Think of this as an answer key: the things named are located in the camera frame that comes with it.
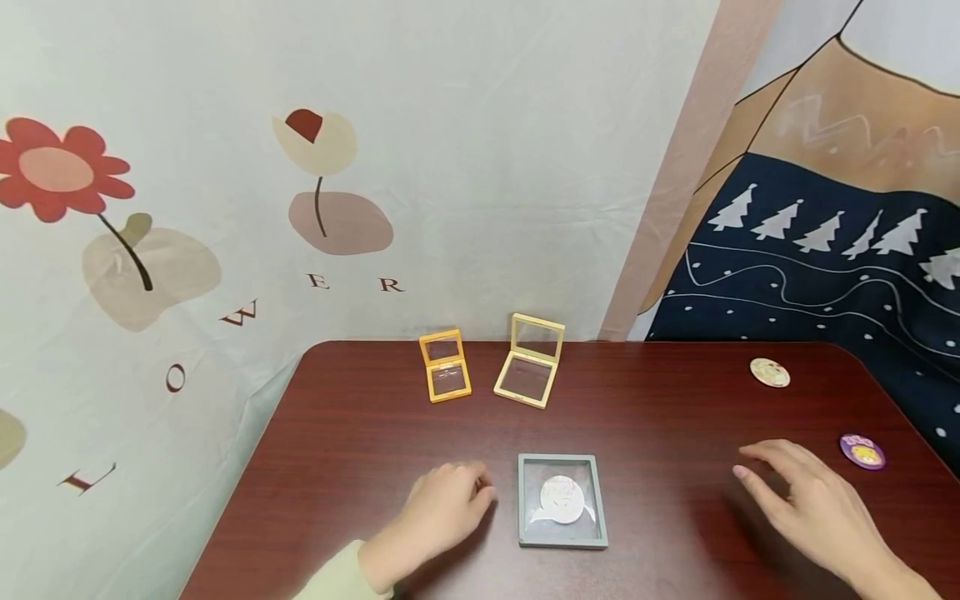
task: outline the white tree pattern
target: white tree pattern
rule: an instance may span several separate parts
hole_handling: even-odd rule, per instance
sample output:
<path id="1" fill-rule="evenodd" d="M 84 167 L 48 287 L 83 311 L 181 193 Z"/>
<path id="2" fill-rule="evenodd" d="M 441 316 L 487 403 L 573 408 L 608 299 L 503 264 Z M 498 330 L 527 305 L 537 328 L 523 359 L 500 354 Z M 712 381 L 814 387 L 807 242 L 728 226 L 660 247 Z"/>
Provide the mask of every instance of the white tree pattern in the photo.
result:
<path id="1" fill-rule="evenodd" d="M 884 233 L 880 241 L 874 244 L 874 250 L 879 254 L 889 254 L 891 250 L 895 250 L 912 256 L 913 247 L 911 244 L 917 242 L 917 231 L 923 226 L 921 215 L 925 213 L 926 208 L 918 208 L 917 212 L 900 221 L 896 227 Z"/>
<path id="2" fill-rule="evenodd" d="M 926 271 L 927 281 L 936 281 L 948 290 L 955 289 L 953 278 L 960 277 L 960 248 L 932 256 L 928 262 L 921 263 L 920 268 Z"/>
<path id="3" fill-rule="evenodd" d="M 874 220 L 870 222 L 867 229 L 863 232 L 863 235 L 858 237 L 852 246 L 843 251 L 844 256 L 850 257 L 847 260 L 854 260 L 860 254 L 870 249 L 870 242 L 874 239 L 874 231 L 876 230 L 876 224 L 880 222 L 881 214 L 883 214 L 882 210 L 876 214 Z"/>
<path id="4" fill-rule="evenodd" d="M 753 201 L 753 190 L 756 183 L 751 183 L 742 194 L 737 196 L 726 207 L 721 208 L 717 216 L 713 217 L 707 223 L 716 225 L 714 231 L 723 231 L 724 228 L 742 228 L 743 218 L 747 216 L 747 204 Z"/>
<path id="5" fill-rule="evenodd" d="M 810 252 L 811 250 L 830 252 L 830 242 L 833 241 L 836 230 L 840 227 L 840 215 L 843 212 L 843 210 L 837 211 L 831 219 L 824 221 L 818 228 L 805 235 L 803 239 L 795 240 L 793 243 L 803 248 L 800 252 Z"/>
<path id="6" fill-rule="evenodd" d="M 783 233 L 790 228 L 790 222 L 797 216 L 797 208 L 803 203 L 803 200 L 797 200 L 774 216 L 764 219 L 760 225 L 751 229 L 753 233 L 758 234 L 756 239 L 762 240 L 765 237 L 783 239 Z"/>

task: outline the wooden table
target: wooden table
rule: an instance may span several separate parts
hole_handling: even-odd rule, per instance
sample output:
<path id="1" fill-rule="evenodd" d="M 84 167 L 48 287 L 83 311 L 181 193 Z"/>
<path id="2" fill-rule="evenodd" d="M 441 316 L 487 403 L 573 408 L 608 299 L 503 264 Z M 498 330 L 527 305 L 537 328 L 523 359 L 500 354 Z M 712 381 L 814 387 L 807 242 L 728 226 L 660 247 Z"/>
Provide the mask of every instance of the wooden table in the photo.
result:
<path id="1" fill-rule="evenodd" d="M 566 344 L 545 411 L 494 396 L 507 345 L 466 343 L 473 395 L 430 404 L 416 343 L 309 350 L 183 598 L 286 598 L 373 534 L 414 480 L 481 458 L 500 501 L 463 545 L 406 585 L 413 598 L 853 598 L 761 525 L 731 476 L 736 449 L 803 444 L 851 481 L 893 549 L 960 598 L 960 485 L 860 363 L 825 344 Z M 785 389 L 753 379 L 782 362 Z M 843 433 L 882 446 L 873 472 Z M 595 454 L 610 548 L 519 548 L 516 456 Z"/>

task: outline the flower stem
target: flower stem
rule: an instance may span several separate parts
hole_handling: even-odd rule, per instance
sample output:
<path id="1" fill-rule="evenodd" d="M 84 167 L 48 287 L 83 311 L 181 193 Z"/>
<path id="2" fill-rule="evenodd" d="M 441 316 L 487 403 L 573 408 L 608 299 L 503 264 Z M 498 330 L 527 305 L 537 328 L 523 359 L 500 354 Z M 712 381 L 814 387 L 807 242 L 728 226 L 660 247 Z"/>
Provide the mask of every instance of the flower stem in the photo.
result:
<path id="1" fill-rule="evenodd" d="M 140 262 L 140 257 L 137 256 L 136 252 L 133 251 L 133 247 L 127 243 L 127 240 L 123 239 L 123 236 L 120 235 L 115 228 L 113 228 L 113 225 L 110 224 L 110 221 L 107 220 L 107 217 L 105 217 L 103 214 L 98 214 L 97 216 L 100 217 L 100 220 L 104 222 L 104 225 L 107 226 L 107 229 L 110 230 L 110 233 L 120 240 L 120 243 L 123 244 L 123 247 L 127 249 L 127 253 L 130 255 L 130 258 L 133 259 L 133 264 L 136 265 L 136 270 L 140 272 L 140 279 L 143 280 L 143 289 L 147 290 L 148 292 L 152 292 L 154 290 L 154 283 L 150 280 L 150 274 L 147 273 L 147 268 L 143 266 L 142 262 Z"/>
<path id="2" fill-rule="evenodd" d="M 321 177 L 317 180 L 317 190 L 313 193 L 313 211 L 317 214 L 317 225 L 320 226 L 320 233 L 326 237 L 326 229 L 324 229 L 324 220 L 320 218 L 320 184 L 323 182 L 324 178 Z"/>

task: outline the coin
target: coin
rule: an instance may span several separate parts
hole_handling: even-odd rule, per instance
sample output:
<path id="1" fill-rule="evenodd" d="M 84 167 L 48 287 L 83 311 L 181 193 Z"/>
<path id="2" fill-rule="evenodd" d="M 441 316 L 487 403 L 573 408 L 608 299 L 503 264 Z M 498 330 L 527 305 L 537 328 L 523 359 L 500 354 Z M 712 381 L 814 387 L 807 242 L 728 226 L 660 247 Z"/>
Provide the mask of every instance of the coin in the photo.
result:
<path id="1" fill-rule="evenodd" d="M 587 501 L 584 491 L 566 475 L 555 475 L 543 482 L 540 488 L 540 506 L 545 515 L 562 525 L 568 525 L 584 511 Z"/>
<path id="2" fill-rule="evenodd" d="M 881 470 L 887 466 L 883 450 L 870 438 L 848 433 L 840 438 L 840 449 L 858 467 Z"/>
<path id="3" fill-rule="evenodd" d="M 750 361 L 750 372 L 760 383 L 771 388 L 785 388 L 790 385 L 790 373 L 783 365 L 769 358 L 755 358 Z"/>

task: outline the gray display frame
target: gray display frame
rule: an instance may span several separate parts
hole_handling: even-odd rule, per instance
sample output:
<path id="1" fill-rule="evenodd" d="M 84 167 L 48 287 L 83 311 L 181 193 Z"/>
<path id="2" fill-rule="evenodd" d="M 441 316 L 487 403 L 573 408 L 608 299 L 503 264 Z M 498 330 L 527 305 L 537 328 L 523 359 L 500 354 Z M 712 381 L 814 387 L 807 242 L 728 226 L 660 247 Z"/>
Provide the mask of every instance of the gray display frame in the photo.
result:
<path id="1" fill-rule="evenodd" d="M 527 461 L 547 463 L 588 463 L 590 478 L 593 482 L 593 497 L 596 500 L 597 524 L 600 526 L 599 538 L 583 538 L 572 540 L 556 540 L 554 538 L 538 538 L 528 536 L 524 522 L 524 507 L 526 507 L 526 491 L 524 482 L 524 464 Z M 600 476 L 597 474 L 597 459 L 592 454 L 518 454 L 516 457 L 517 500 L 517 539 L 521 547 L 535 548 L 579 548 L 583 550 L 603 550 L 610 546 L 607 538 L 607 519 L 603 510 L 603 496 L 600 493 Z"/>

